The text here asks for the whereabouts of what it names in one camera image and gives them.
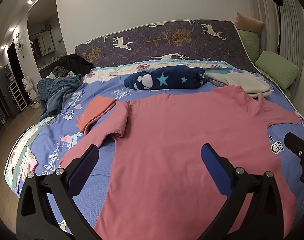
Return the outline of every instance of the navy star pillow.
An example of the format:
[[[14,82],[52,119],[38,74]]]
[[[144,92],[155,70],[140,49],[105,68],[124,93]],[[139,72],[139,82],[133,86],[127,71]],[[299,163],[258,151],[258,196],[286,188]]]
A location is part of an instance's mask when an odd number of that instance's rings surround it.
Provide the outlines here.
[[[206,79],[204,69],[185,65],[169,66],[133,73],[124,80],[124,86],[136,90],[199,88]]]

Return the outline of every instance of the beige pillow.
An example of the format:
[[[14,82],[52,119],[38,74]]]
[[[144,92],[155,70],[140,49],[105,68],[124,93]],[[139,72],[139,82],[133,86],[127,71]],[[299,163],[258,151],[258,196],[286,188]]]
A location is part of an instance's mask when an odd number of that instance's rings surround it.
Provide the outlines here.
[[[260,34],[264,22],[245,16],[239,12],[236,13],[235,26],[238,30]]]

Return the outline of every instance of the bed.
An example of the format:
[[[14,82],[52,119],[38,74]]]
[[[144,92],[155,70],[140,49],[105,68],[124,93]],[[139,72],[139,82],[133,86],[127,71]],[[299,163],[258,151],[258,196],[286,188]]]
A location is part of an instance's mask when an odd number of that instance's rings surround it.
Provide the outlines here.
[[[195,90],[136,91],[123,85],[124,79],[131,73],[142,70],[150,72],[164,66],[182,64],[201,68],[229,67],[233,72],[246,70],[261,75],[250,61],[235,26],[229,21],[189,20],[141,26],[87,41],[78,45],[75,53],[92,62],[95,67],[84,76],[83,84],[58,117],[48,117],[34,125],[14,145],[4,174],[17,196],[23,186],[19,164],[26,147],[31,148],[38,162],[35,173],[52,174],[59,167],[62,156],[84,137],[76,127],[76,116],[81,115],[95,96],[128,101],[162,93],[178,95],[209,92],[215,88],[207,82]],[[301,124],[284,123],[268,128],[271,151],[280,157],[283,176],[296,198],[297,222],[304,212],[304,184],[300,182],[302,168],[300,159],[284,146],[284,136],[292,132],[304,140],[304,119],[275,83],[268,78],[266,82],[270,84],[272,92],[266,99],[296,113],[301,119]],[[101,117],[93,128],[112,111]],[[99,162],[82,192],[73,198],[92,227],[97,221],[109,186],[114,150],[115,142],[108,136],[100,147]],[[52,196],[49,196],[49,201],[59,225],[69,232]]]

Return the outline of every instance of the dark doorway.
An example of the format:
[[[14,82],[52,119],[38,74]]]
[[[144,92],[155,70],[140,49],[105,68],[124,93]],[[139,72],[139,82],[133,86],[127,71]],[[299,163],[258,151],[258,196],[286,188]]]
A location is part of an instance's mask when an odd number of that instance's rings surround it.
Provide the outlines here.
[[[27,92],[25,92],[25,90],[24,90],[24,85],[23,85],[23,82],[22,82],[22,79],[24,78],[24,75],[23,75],[23,72],[22,72],[22,69],[21,69],[20,62],[18,61],[14,41],[12,42],[11,46],[9,46],[9,48],[7,50],[7,55],[8,55],[8,60],[10,61],[10,65],[11,65],[11,68],[12,68],[12,74],[15,78],[17,86],[20,89],[20,91],[23,95],[23,98],[25,99],[27,105],[29,105],[31,101],[29,99],[29,94]]]

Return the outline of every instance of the pink t-shirt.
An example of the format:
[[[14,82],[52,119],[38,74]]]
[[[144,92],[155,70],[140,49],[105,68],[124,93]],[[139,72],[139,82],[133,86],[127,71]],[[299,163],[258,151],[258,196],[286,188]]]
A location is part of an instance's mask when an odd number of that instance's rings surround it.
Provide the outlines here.
[[[286,235],[295,217],[295,197],[279,156],[270,148],[267,127],[277,123],[300,120],[262,94],[254,100],[238,86],[118,101],[115,110],[60,164],[66,167],[112,133],[116,149],[95,231],[104,240],[195,240],[226,200],[201,159],[202,145],[210,143],[234,167],[259,175],[273,172]],[[248,194],[231,231],[241,225],[250,200]]]

